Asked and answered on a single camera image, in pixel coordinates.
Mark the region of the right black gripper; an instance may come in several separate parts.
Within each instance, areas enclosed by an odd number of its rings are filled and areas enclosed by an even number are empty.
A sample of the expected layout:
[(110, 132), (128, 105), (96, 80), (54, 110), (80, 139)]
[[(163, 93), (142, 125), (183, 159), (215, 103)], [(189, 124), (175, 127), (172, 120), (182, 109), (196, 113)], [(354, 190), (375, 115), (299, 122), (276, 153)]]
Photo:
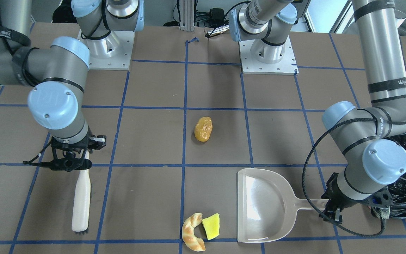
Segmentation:
[[(87, 135), (78, 143), (60, 143), (55, 137), (42, 148), (42, 150), (31, 160), (23, 161), (24, 165), (32, 165), (41, 168), (49, 168), (53, 171), (84, 170), (92, 167), (92, 161), (86, 158), (93, 150), (98, 151), (107, 145), (106, 135)], [(51, 161), (34, 162), (43, 155), (44, 151), (50, 147), (53, 159)]]

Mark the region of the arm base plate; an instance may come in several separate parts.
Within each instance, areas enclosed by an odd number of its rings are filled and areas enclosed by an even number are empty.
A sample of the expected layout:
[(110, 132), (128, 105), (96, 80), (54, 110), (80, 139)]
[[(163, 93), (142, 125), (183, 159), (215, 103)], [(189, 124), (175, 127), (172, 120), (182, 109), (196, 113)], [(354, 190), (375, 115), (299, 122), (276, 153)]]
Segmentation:
[(134, 31), (112, 31), (100, 40), (81, 38), (90, 51), (89, 68), (91, 70), (129, 70), (134, 46)]
[(271, 46), (261, 39), (239, 42), (242, 72), (245, 74), (298, 74), (298, 67), (289, 37), (280, 46)]

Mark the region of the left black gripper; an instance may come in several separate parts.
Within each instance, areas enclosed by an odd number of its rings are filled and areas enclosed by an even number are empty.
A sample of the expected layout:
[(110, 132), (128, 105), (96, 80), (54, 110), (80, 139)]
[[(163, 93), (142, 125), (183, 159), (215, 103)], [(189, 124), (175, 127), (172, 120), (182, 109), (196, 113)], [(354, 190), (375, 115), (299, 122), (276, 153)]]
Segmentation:
[(383, 187), (363, 200), (351, 199), (340, 191), (337, 184), (337, 180), (339, 179), (339, 173), (333, 173), (327, 180), (325, 193), (321, 196), (322, 199), (328, 199), (323, 214), (338, 223), (343, 222), (343, 217), (340, 215), (340, 212), (345, 208), (362, 204), (382, 209), (389, 208), (393, 203), (392, 195), (388, 191), (388, 187)]

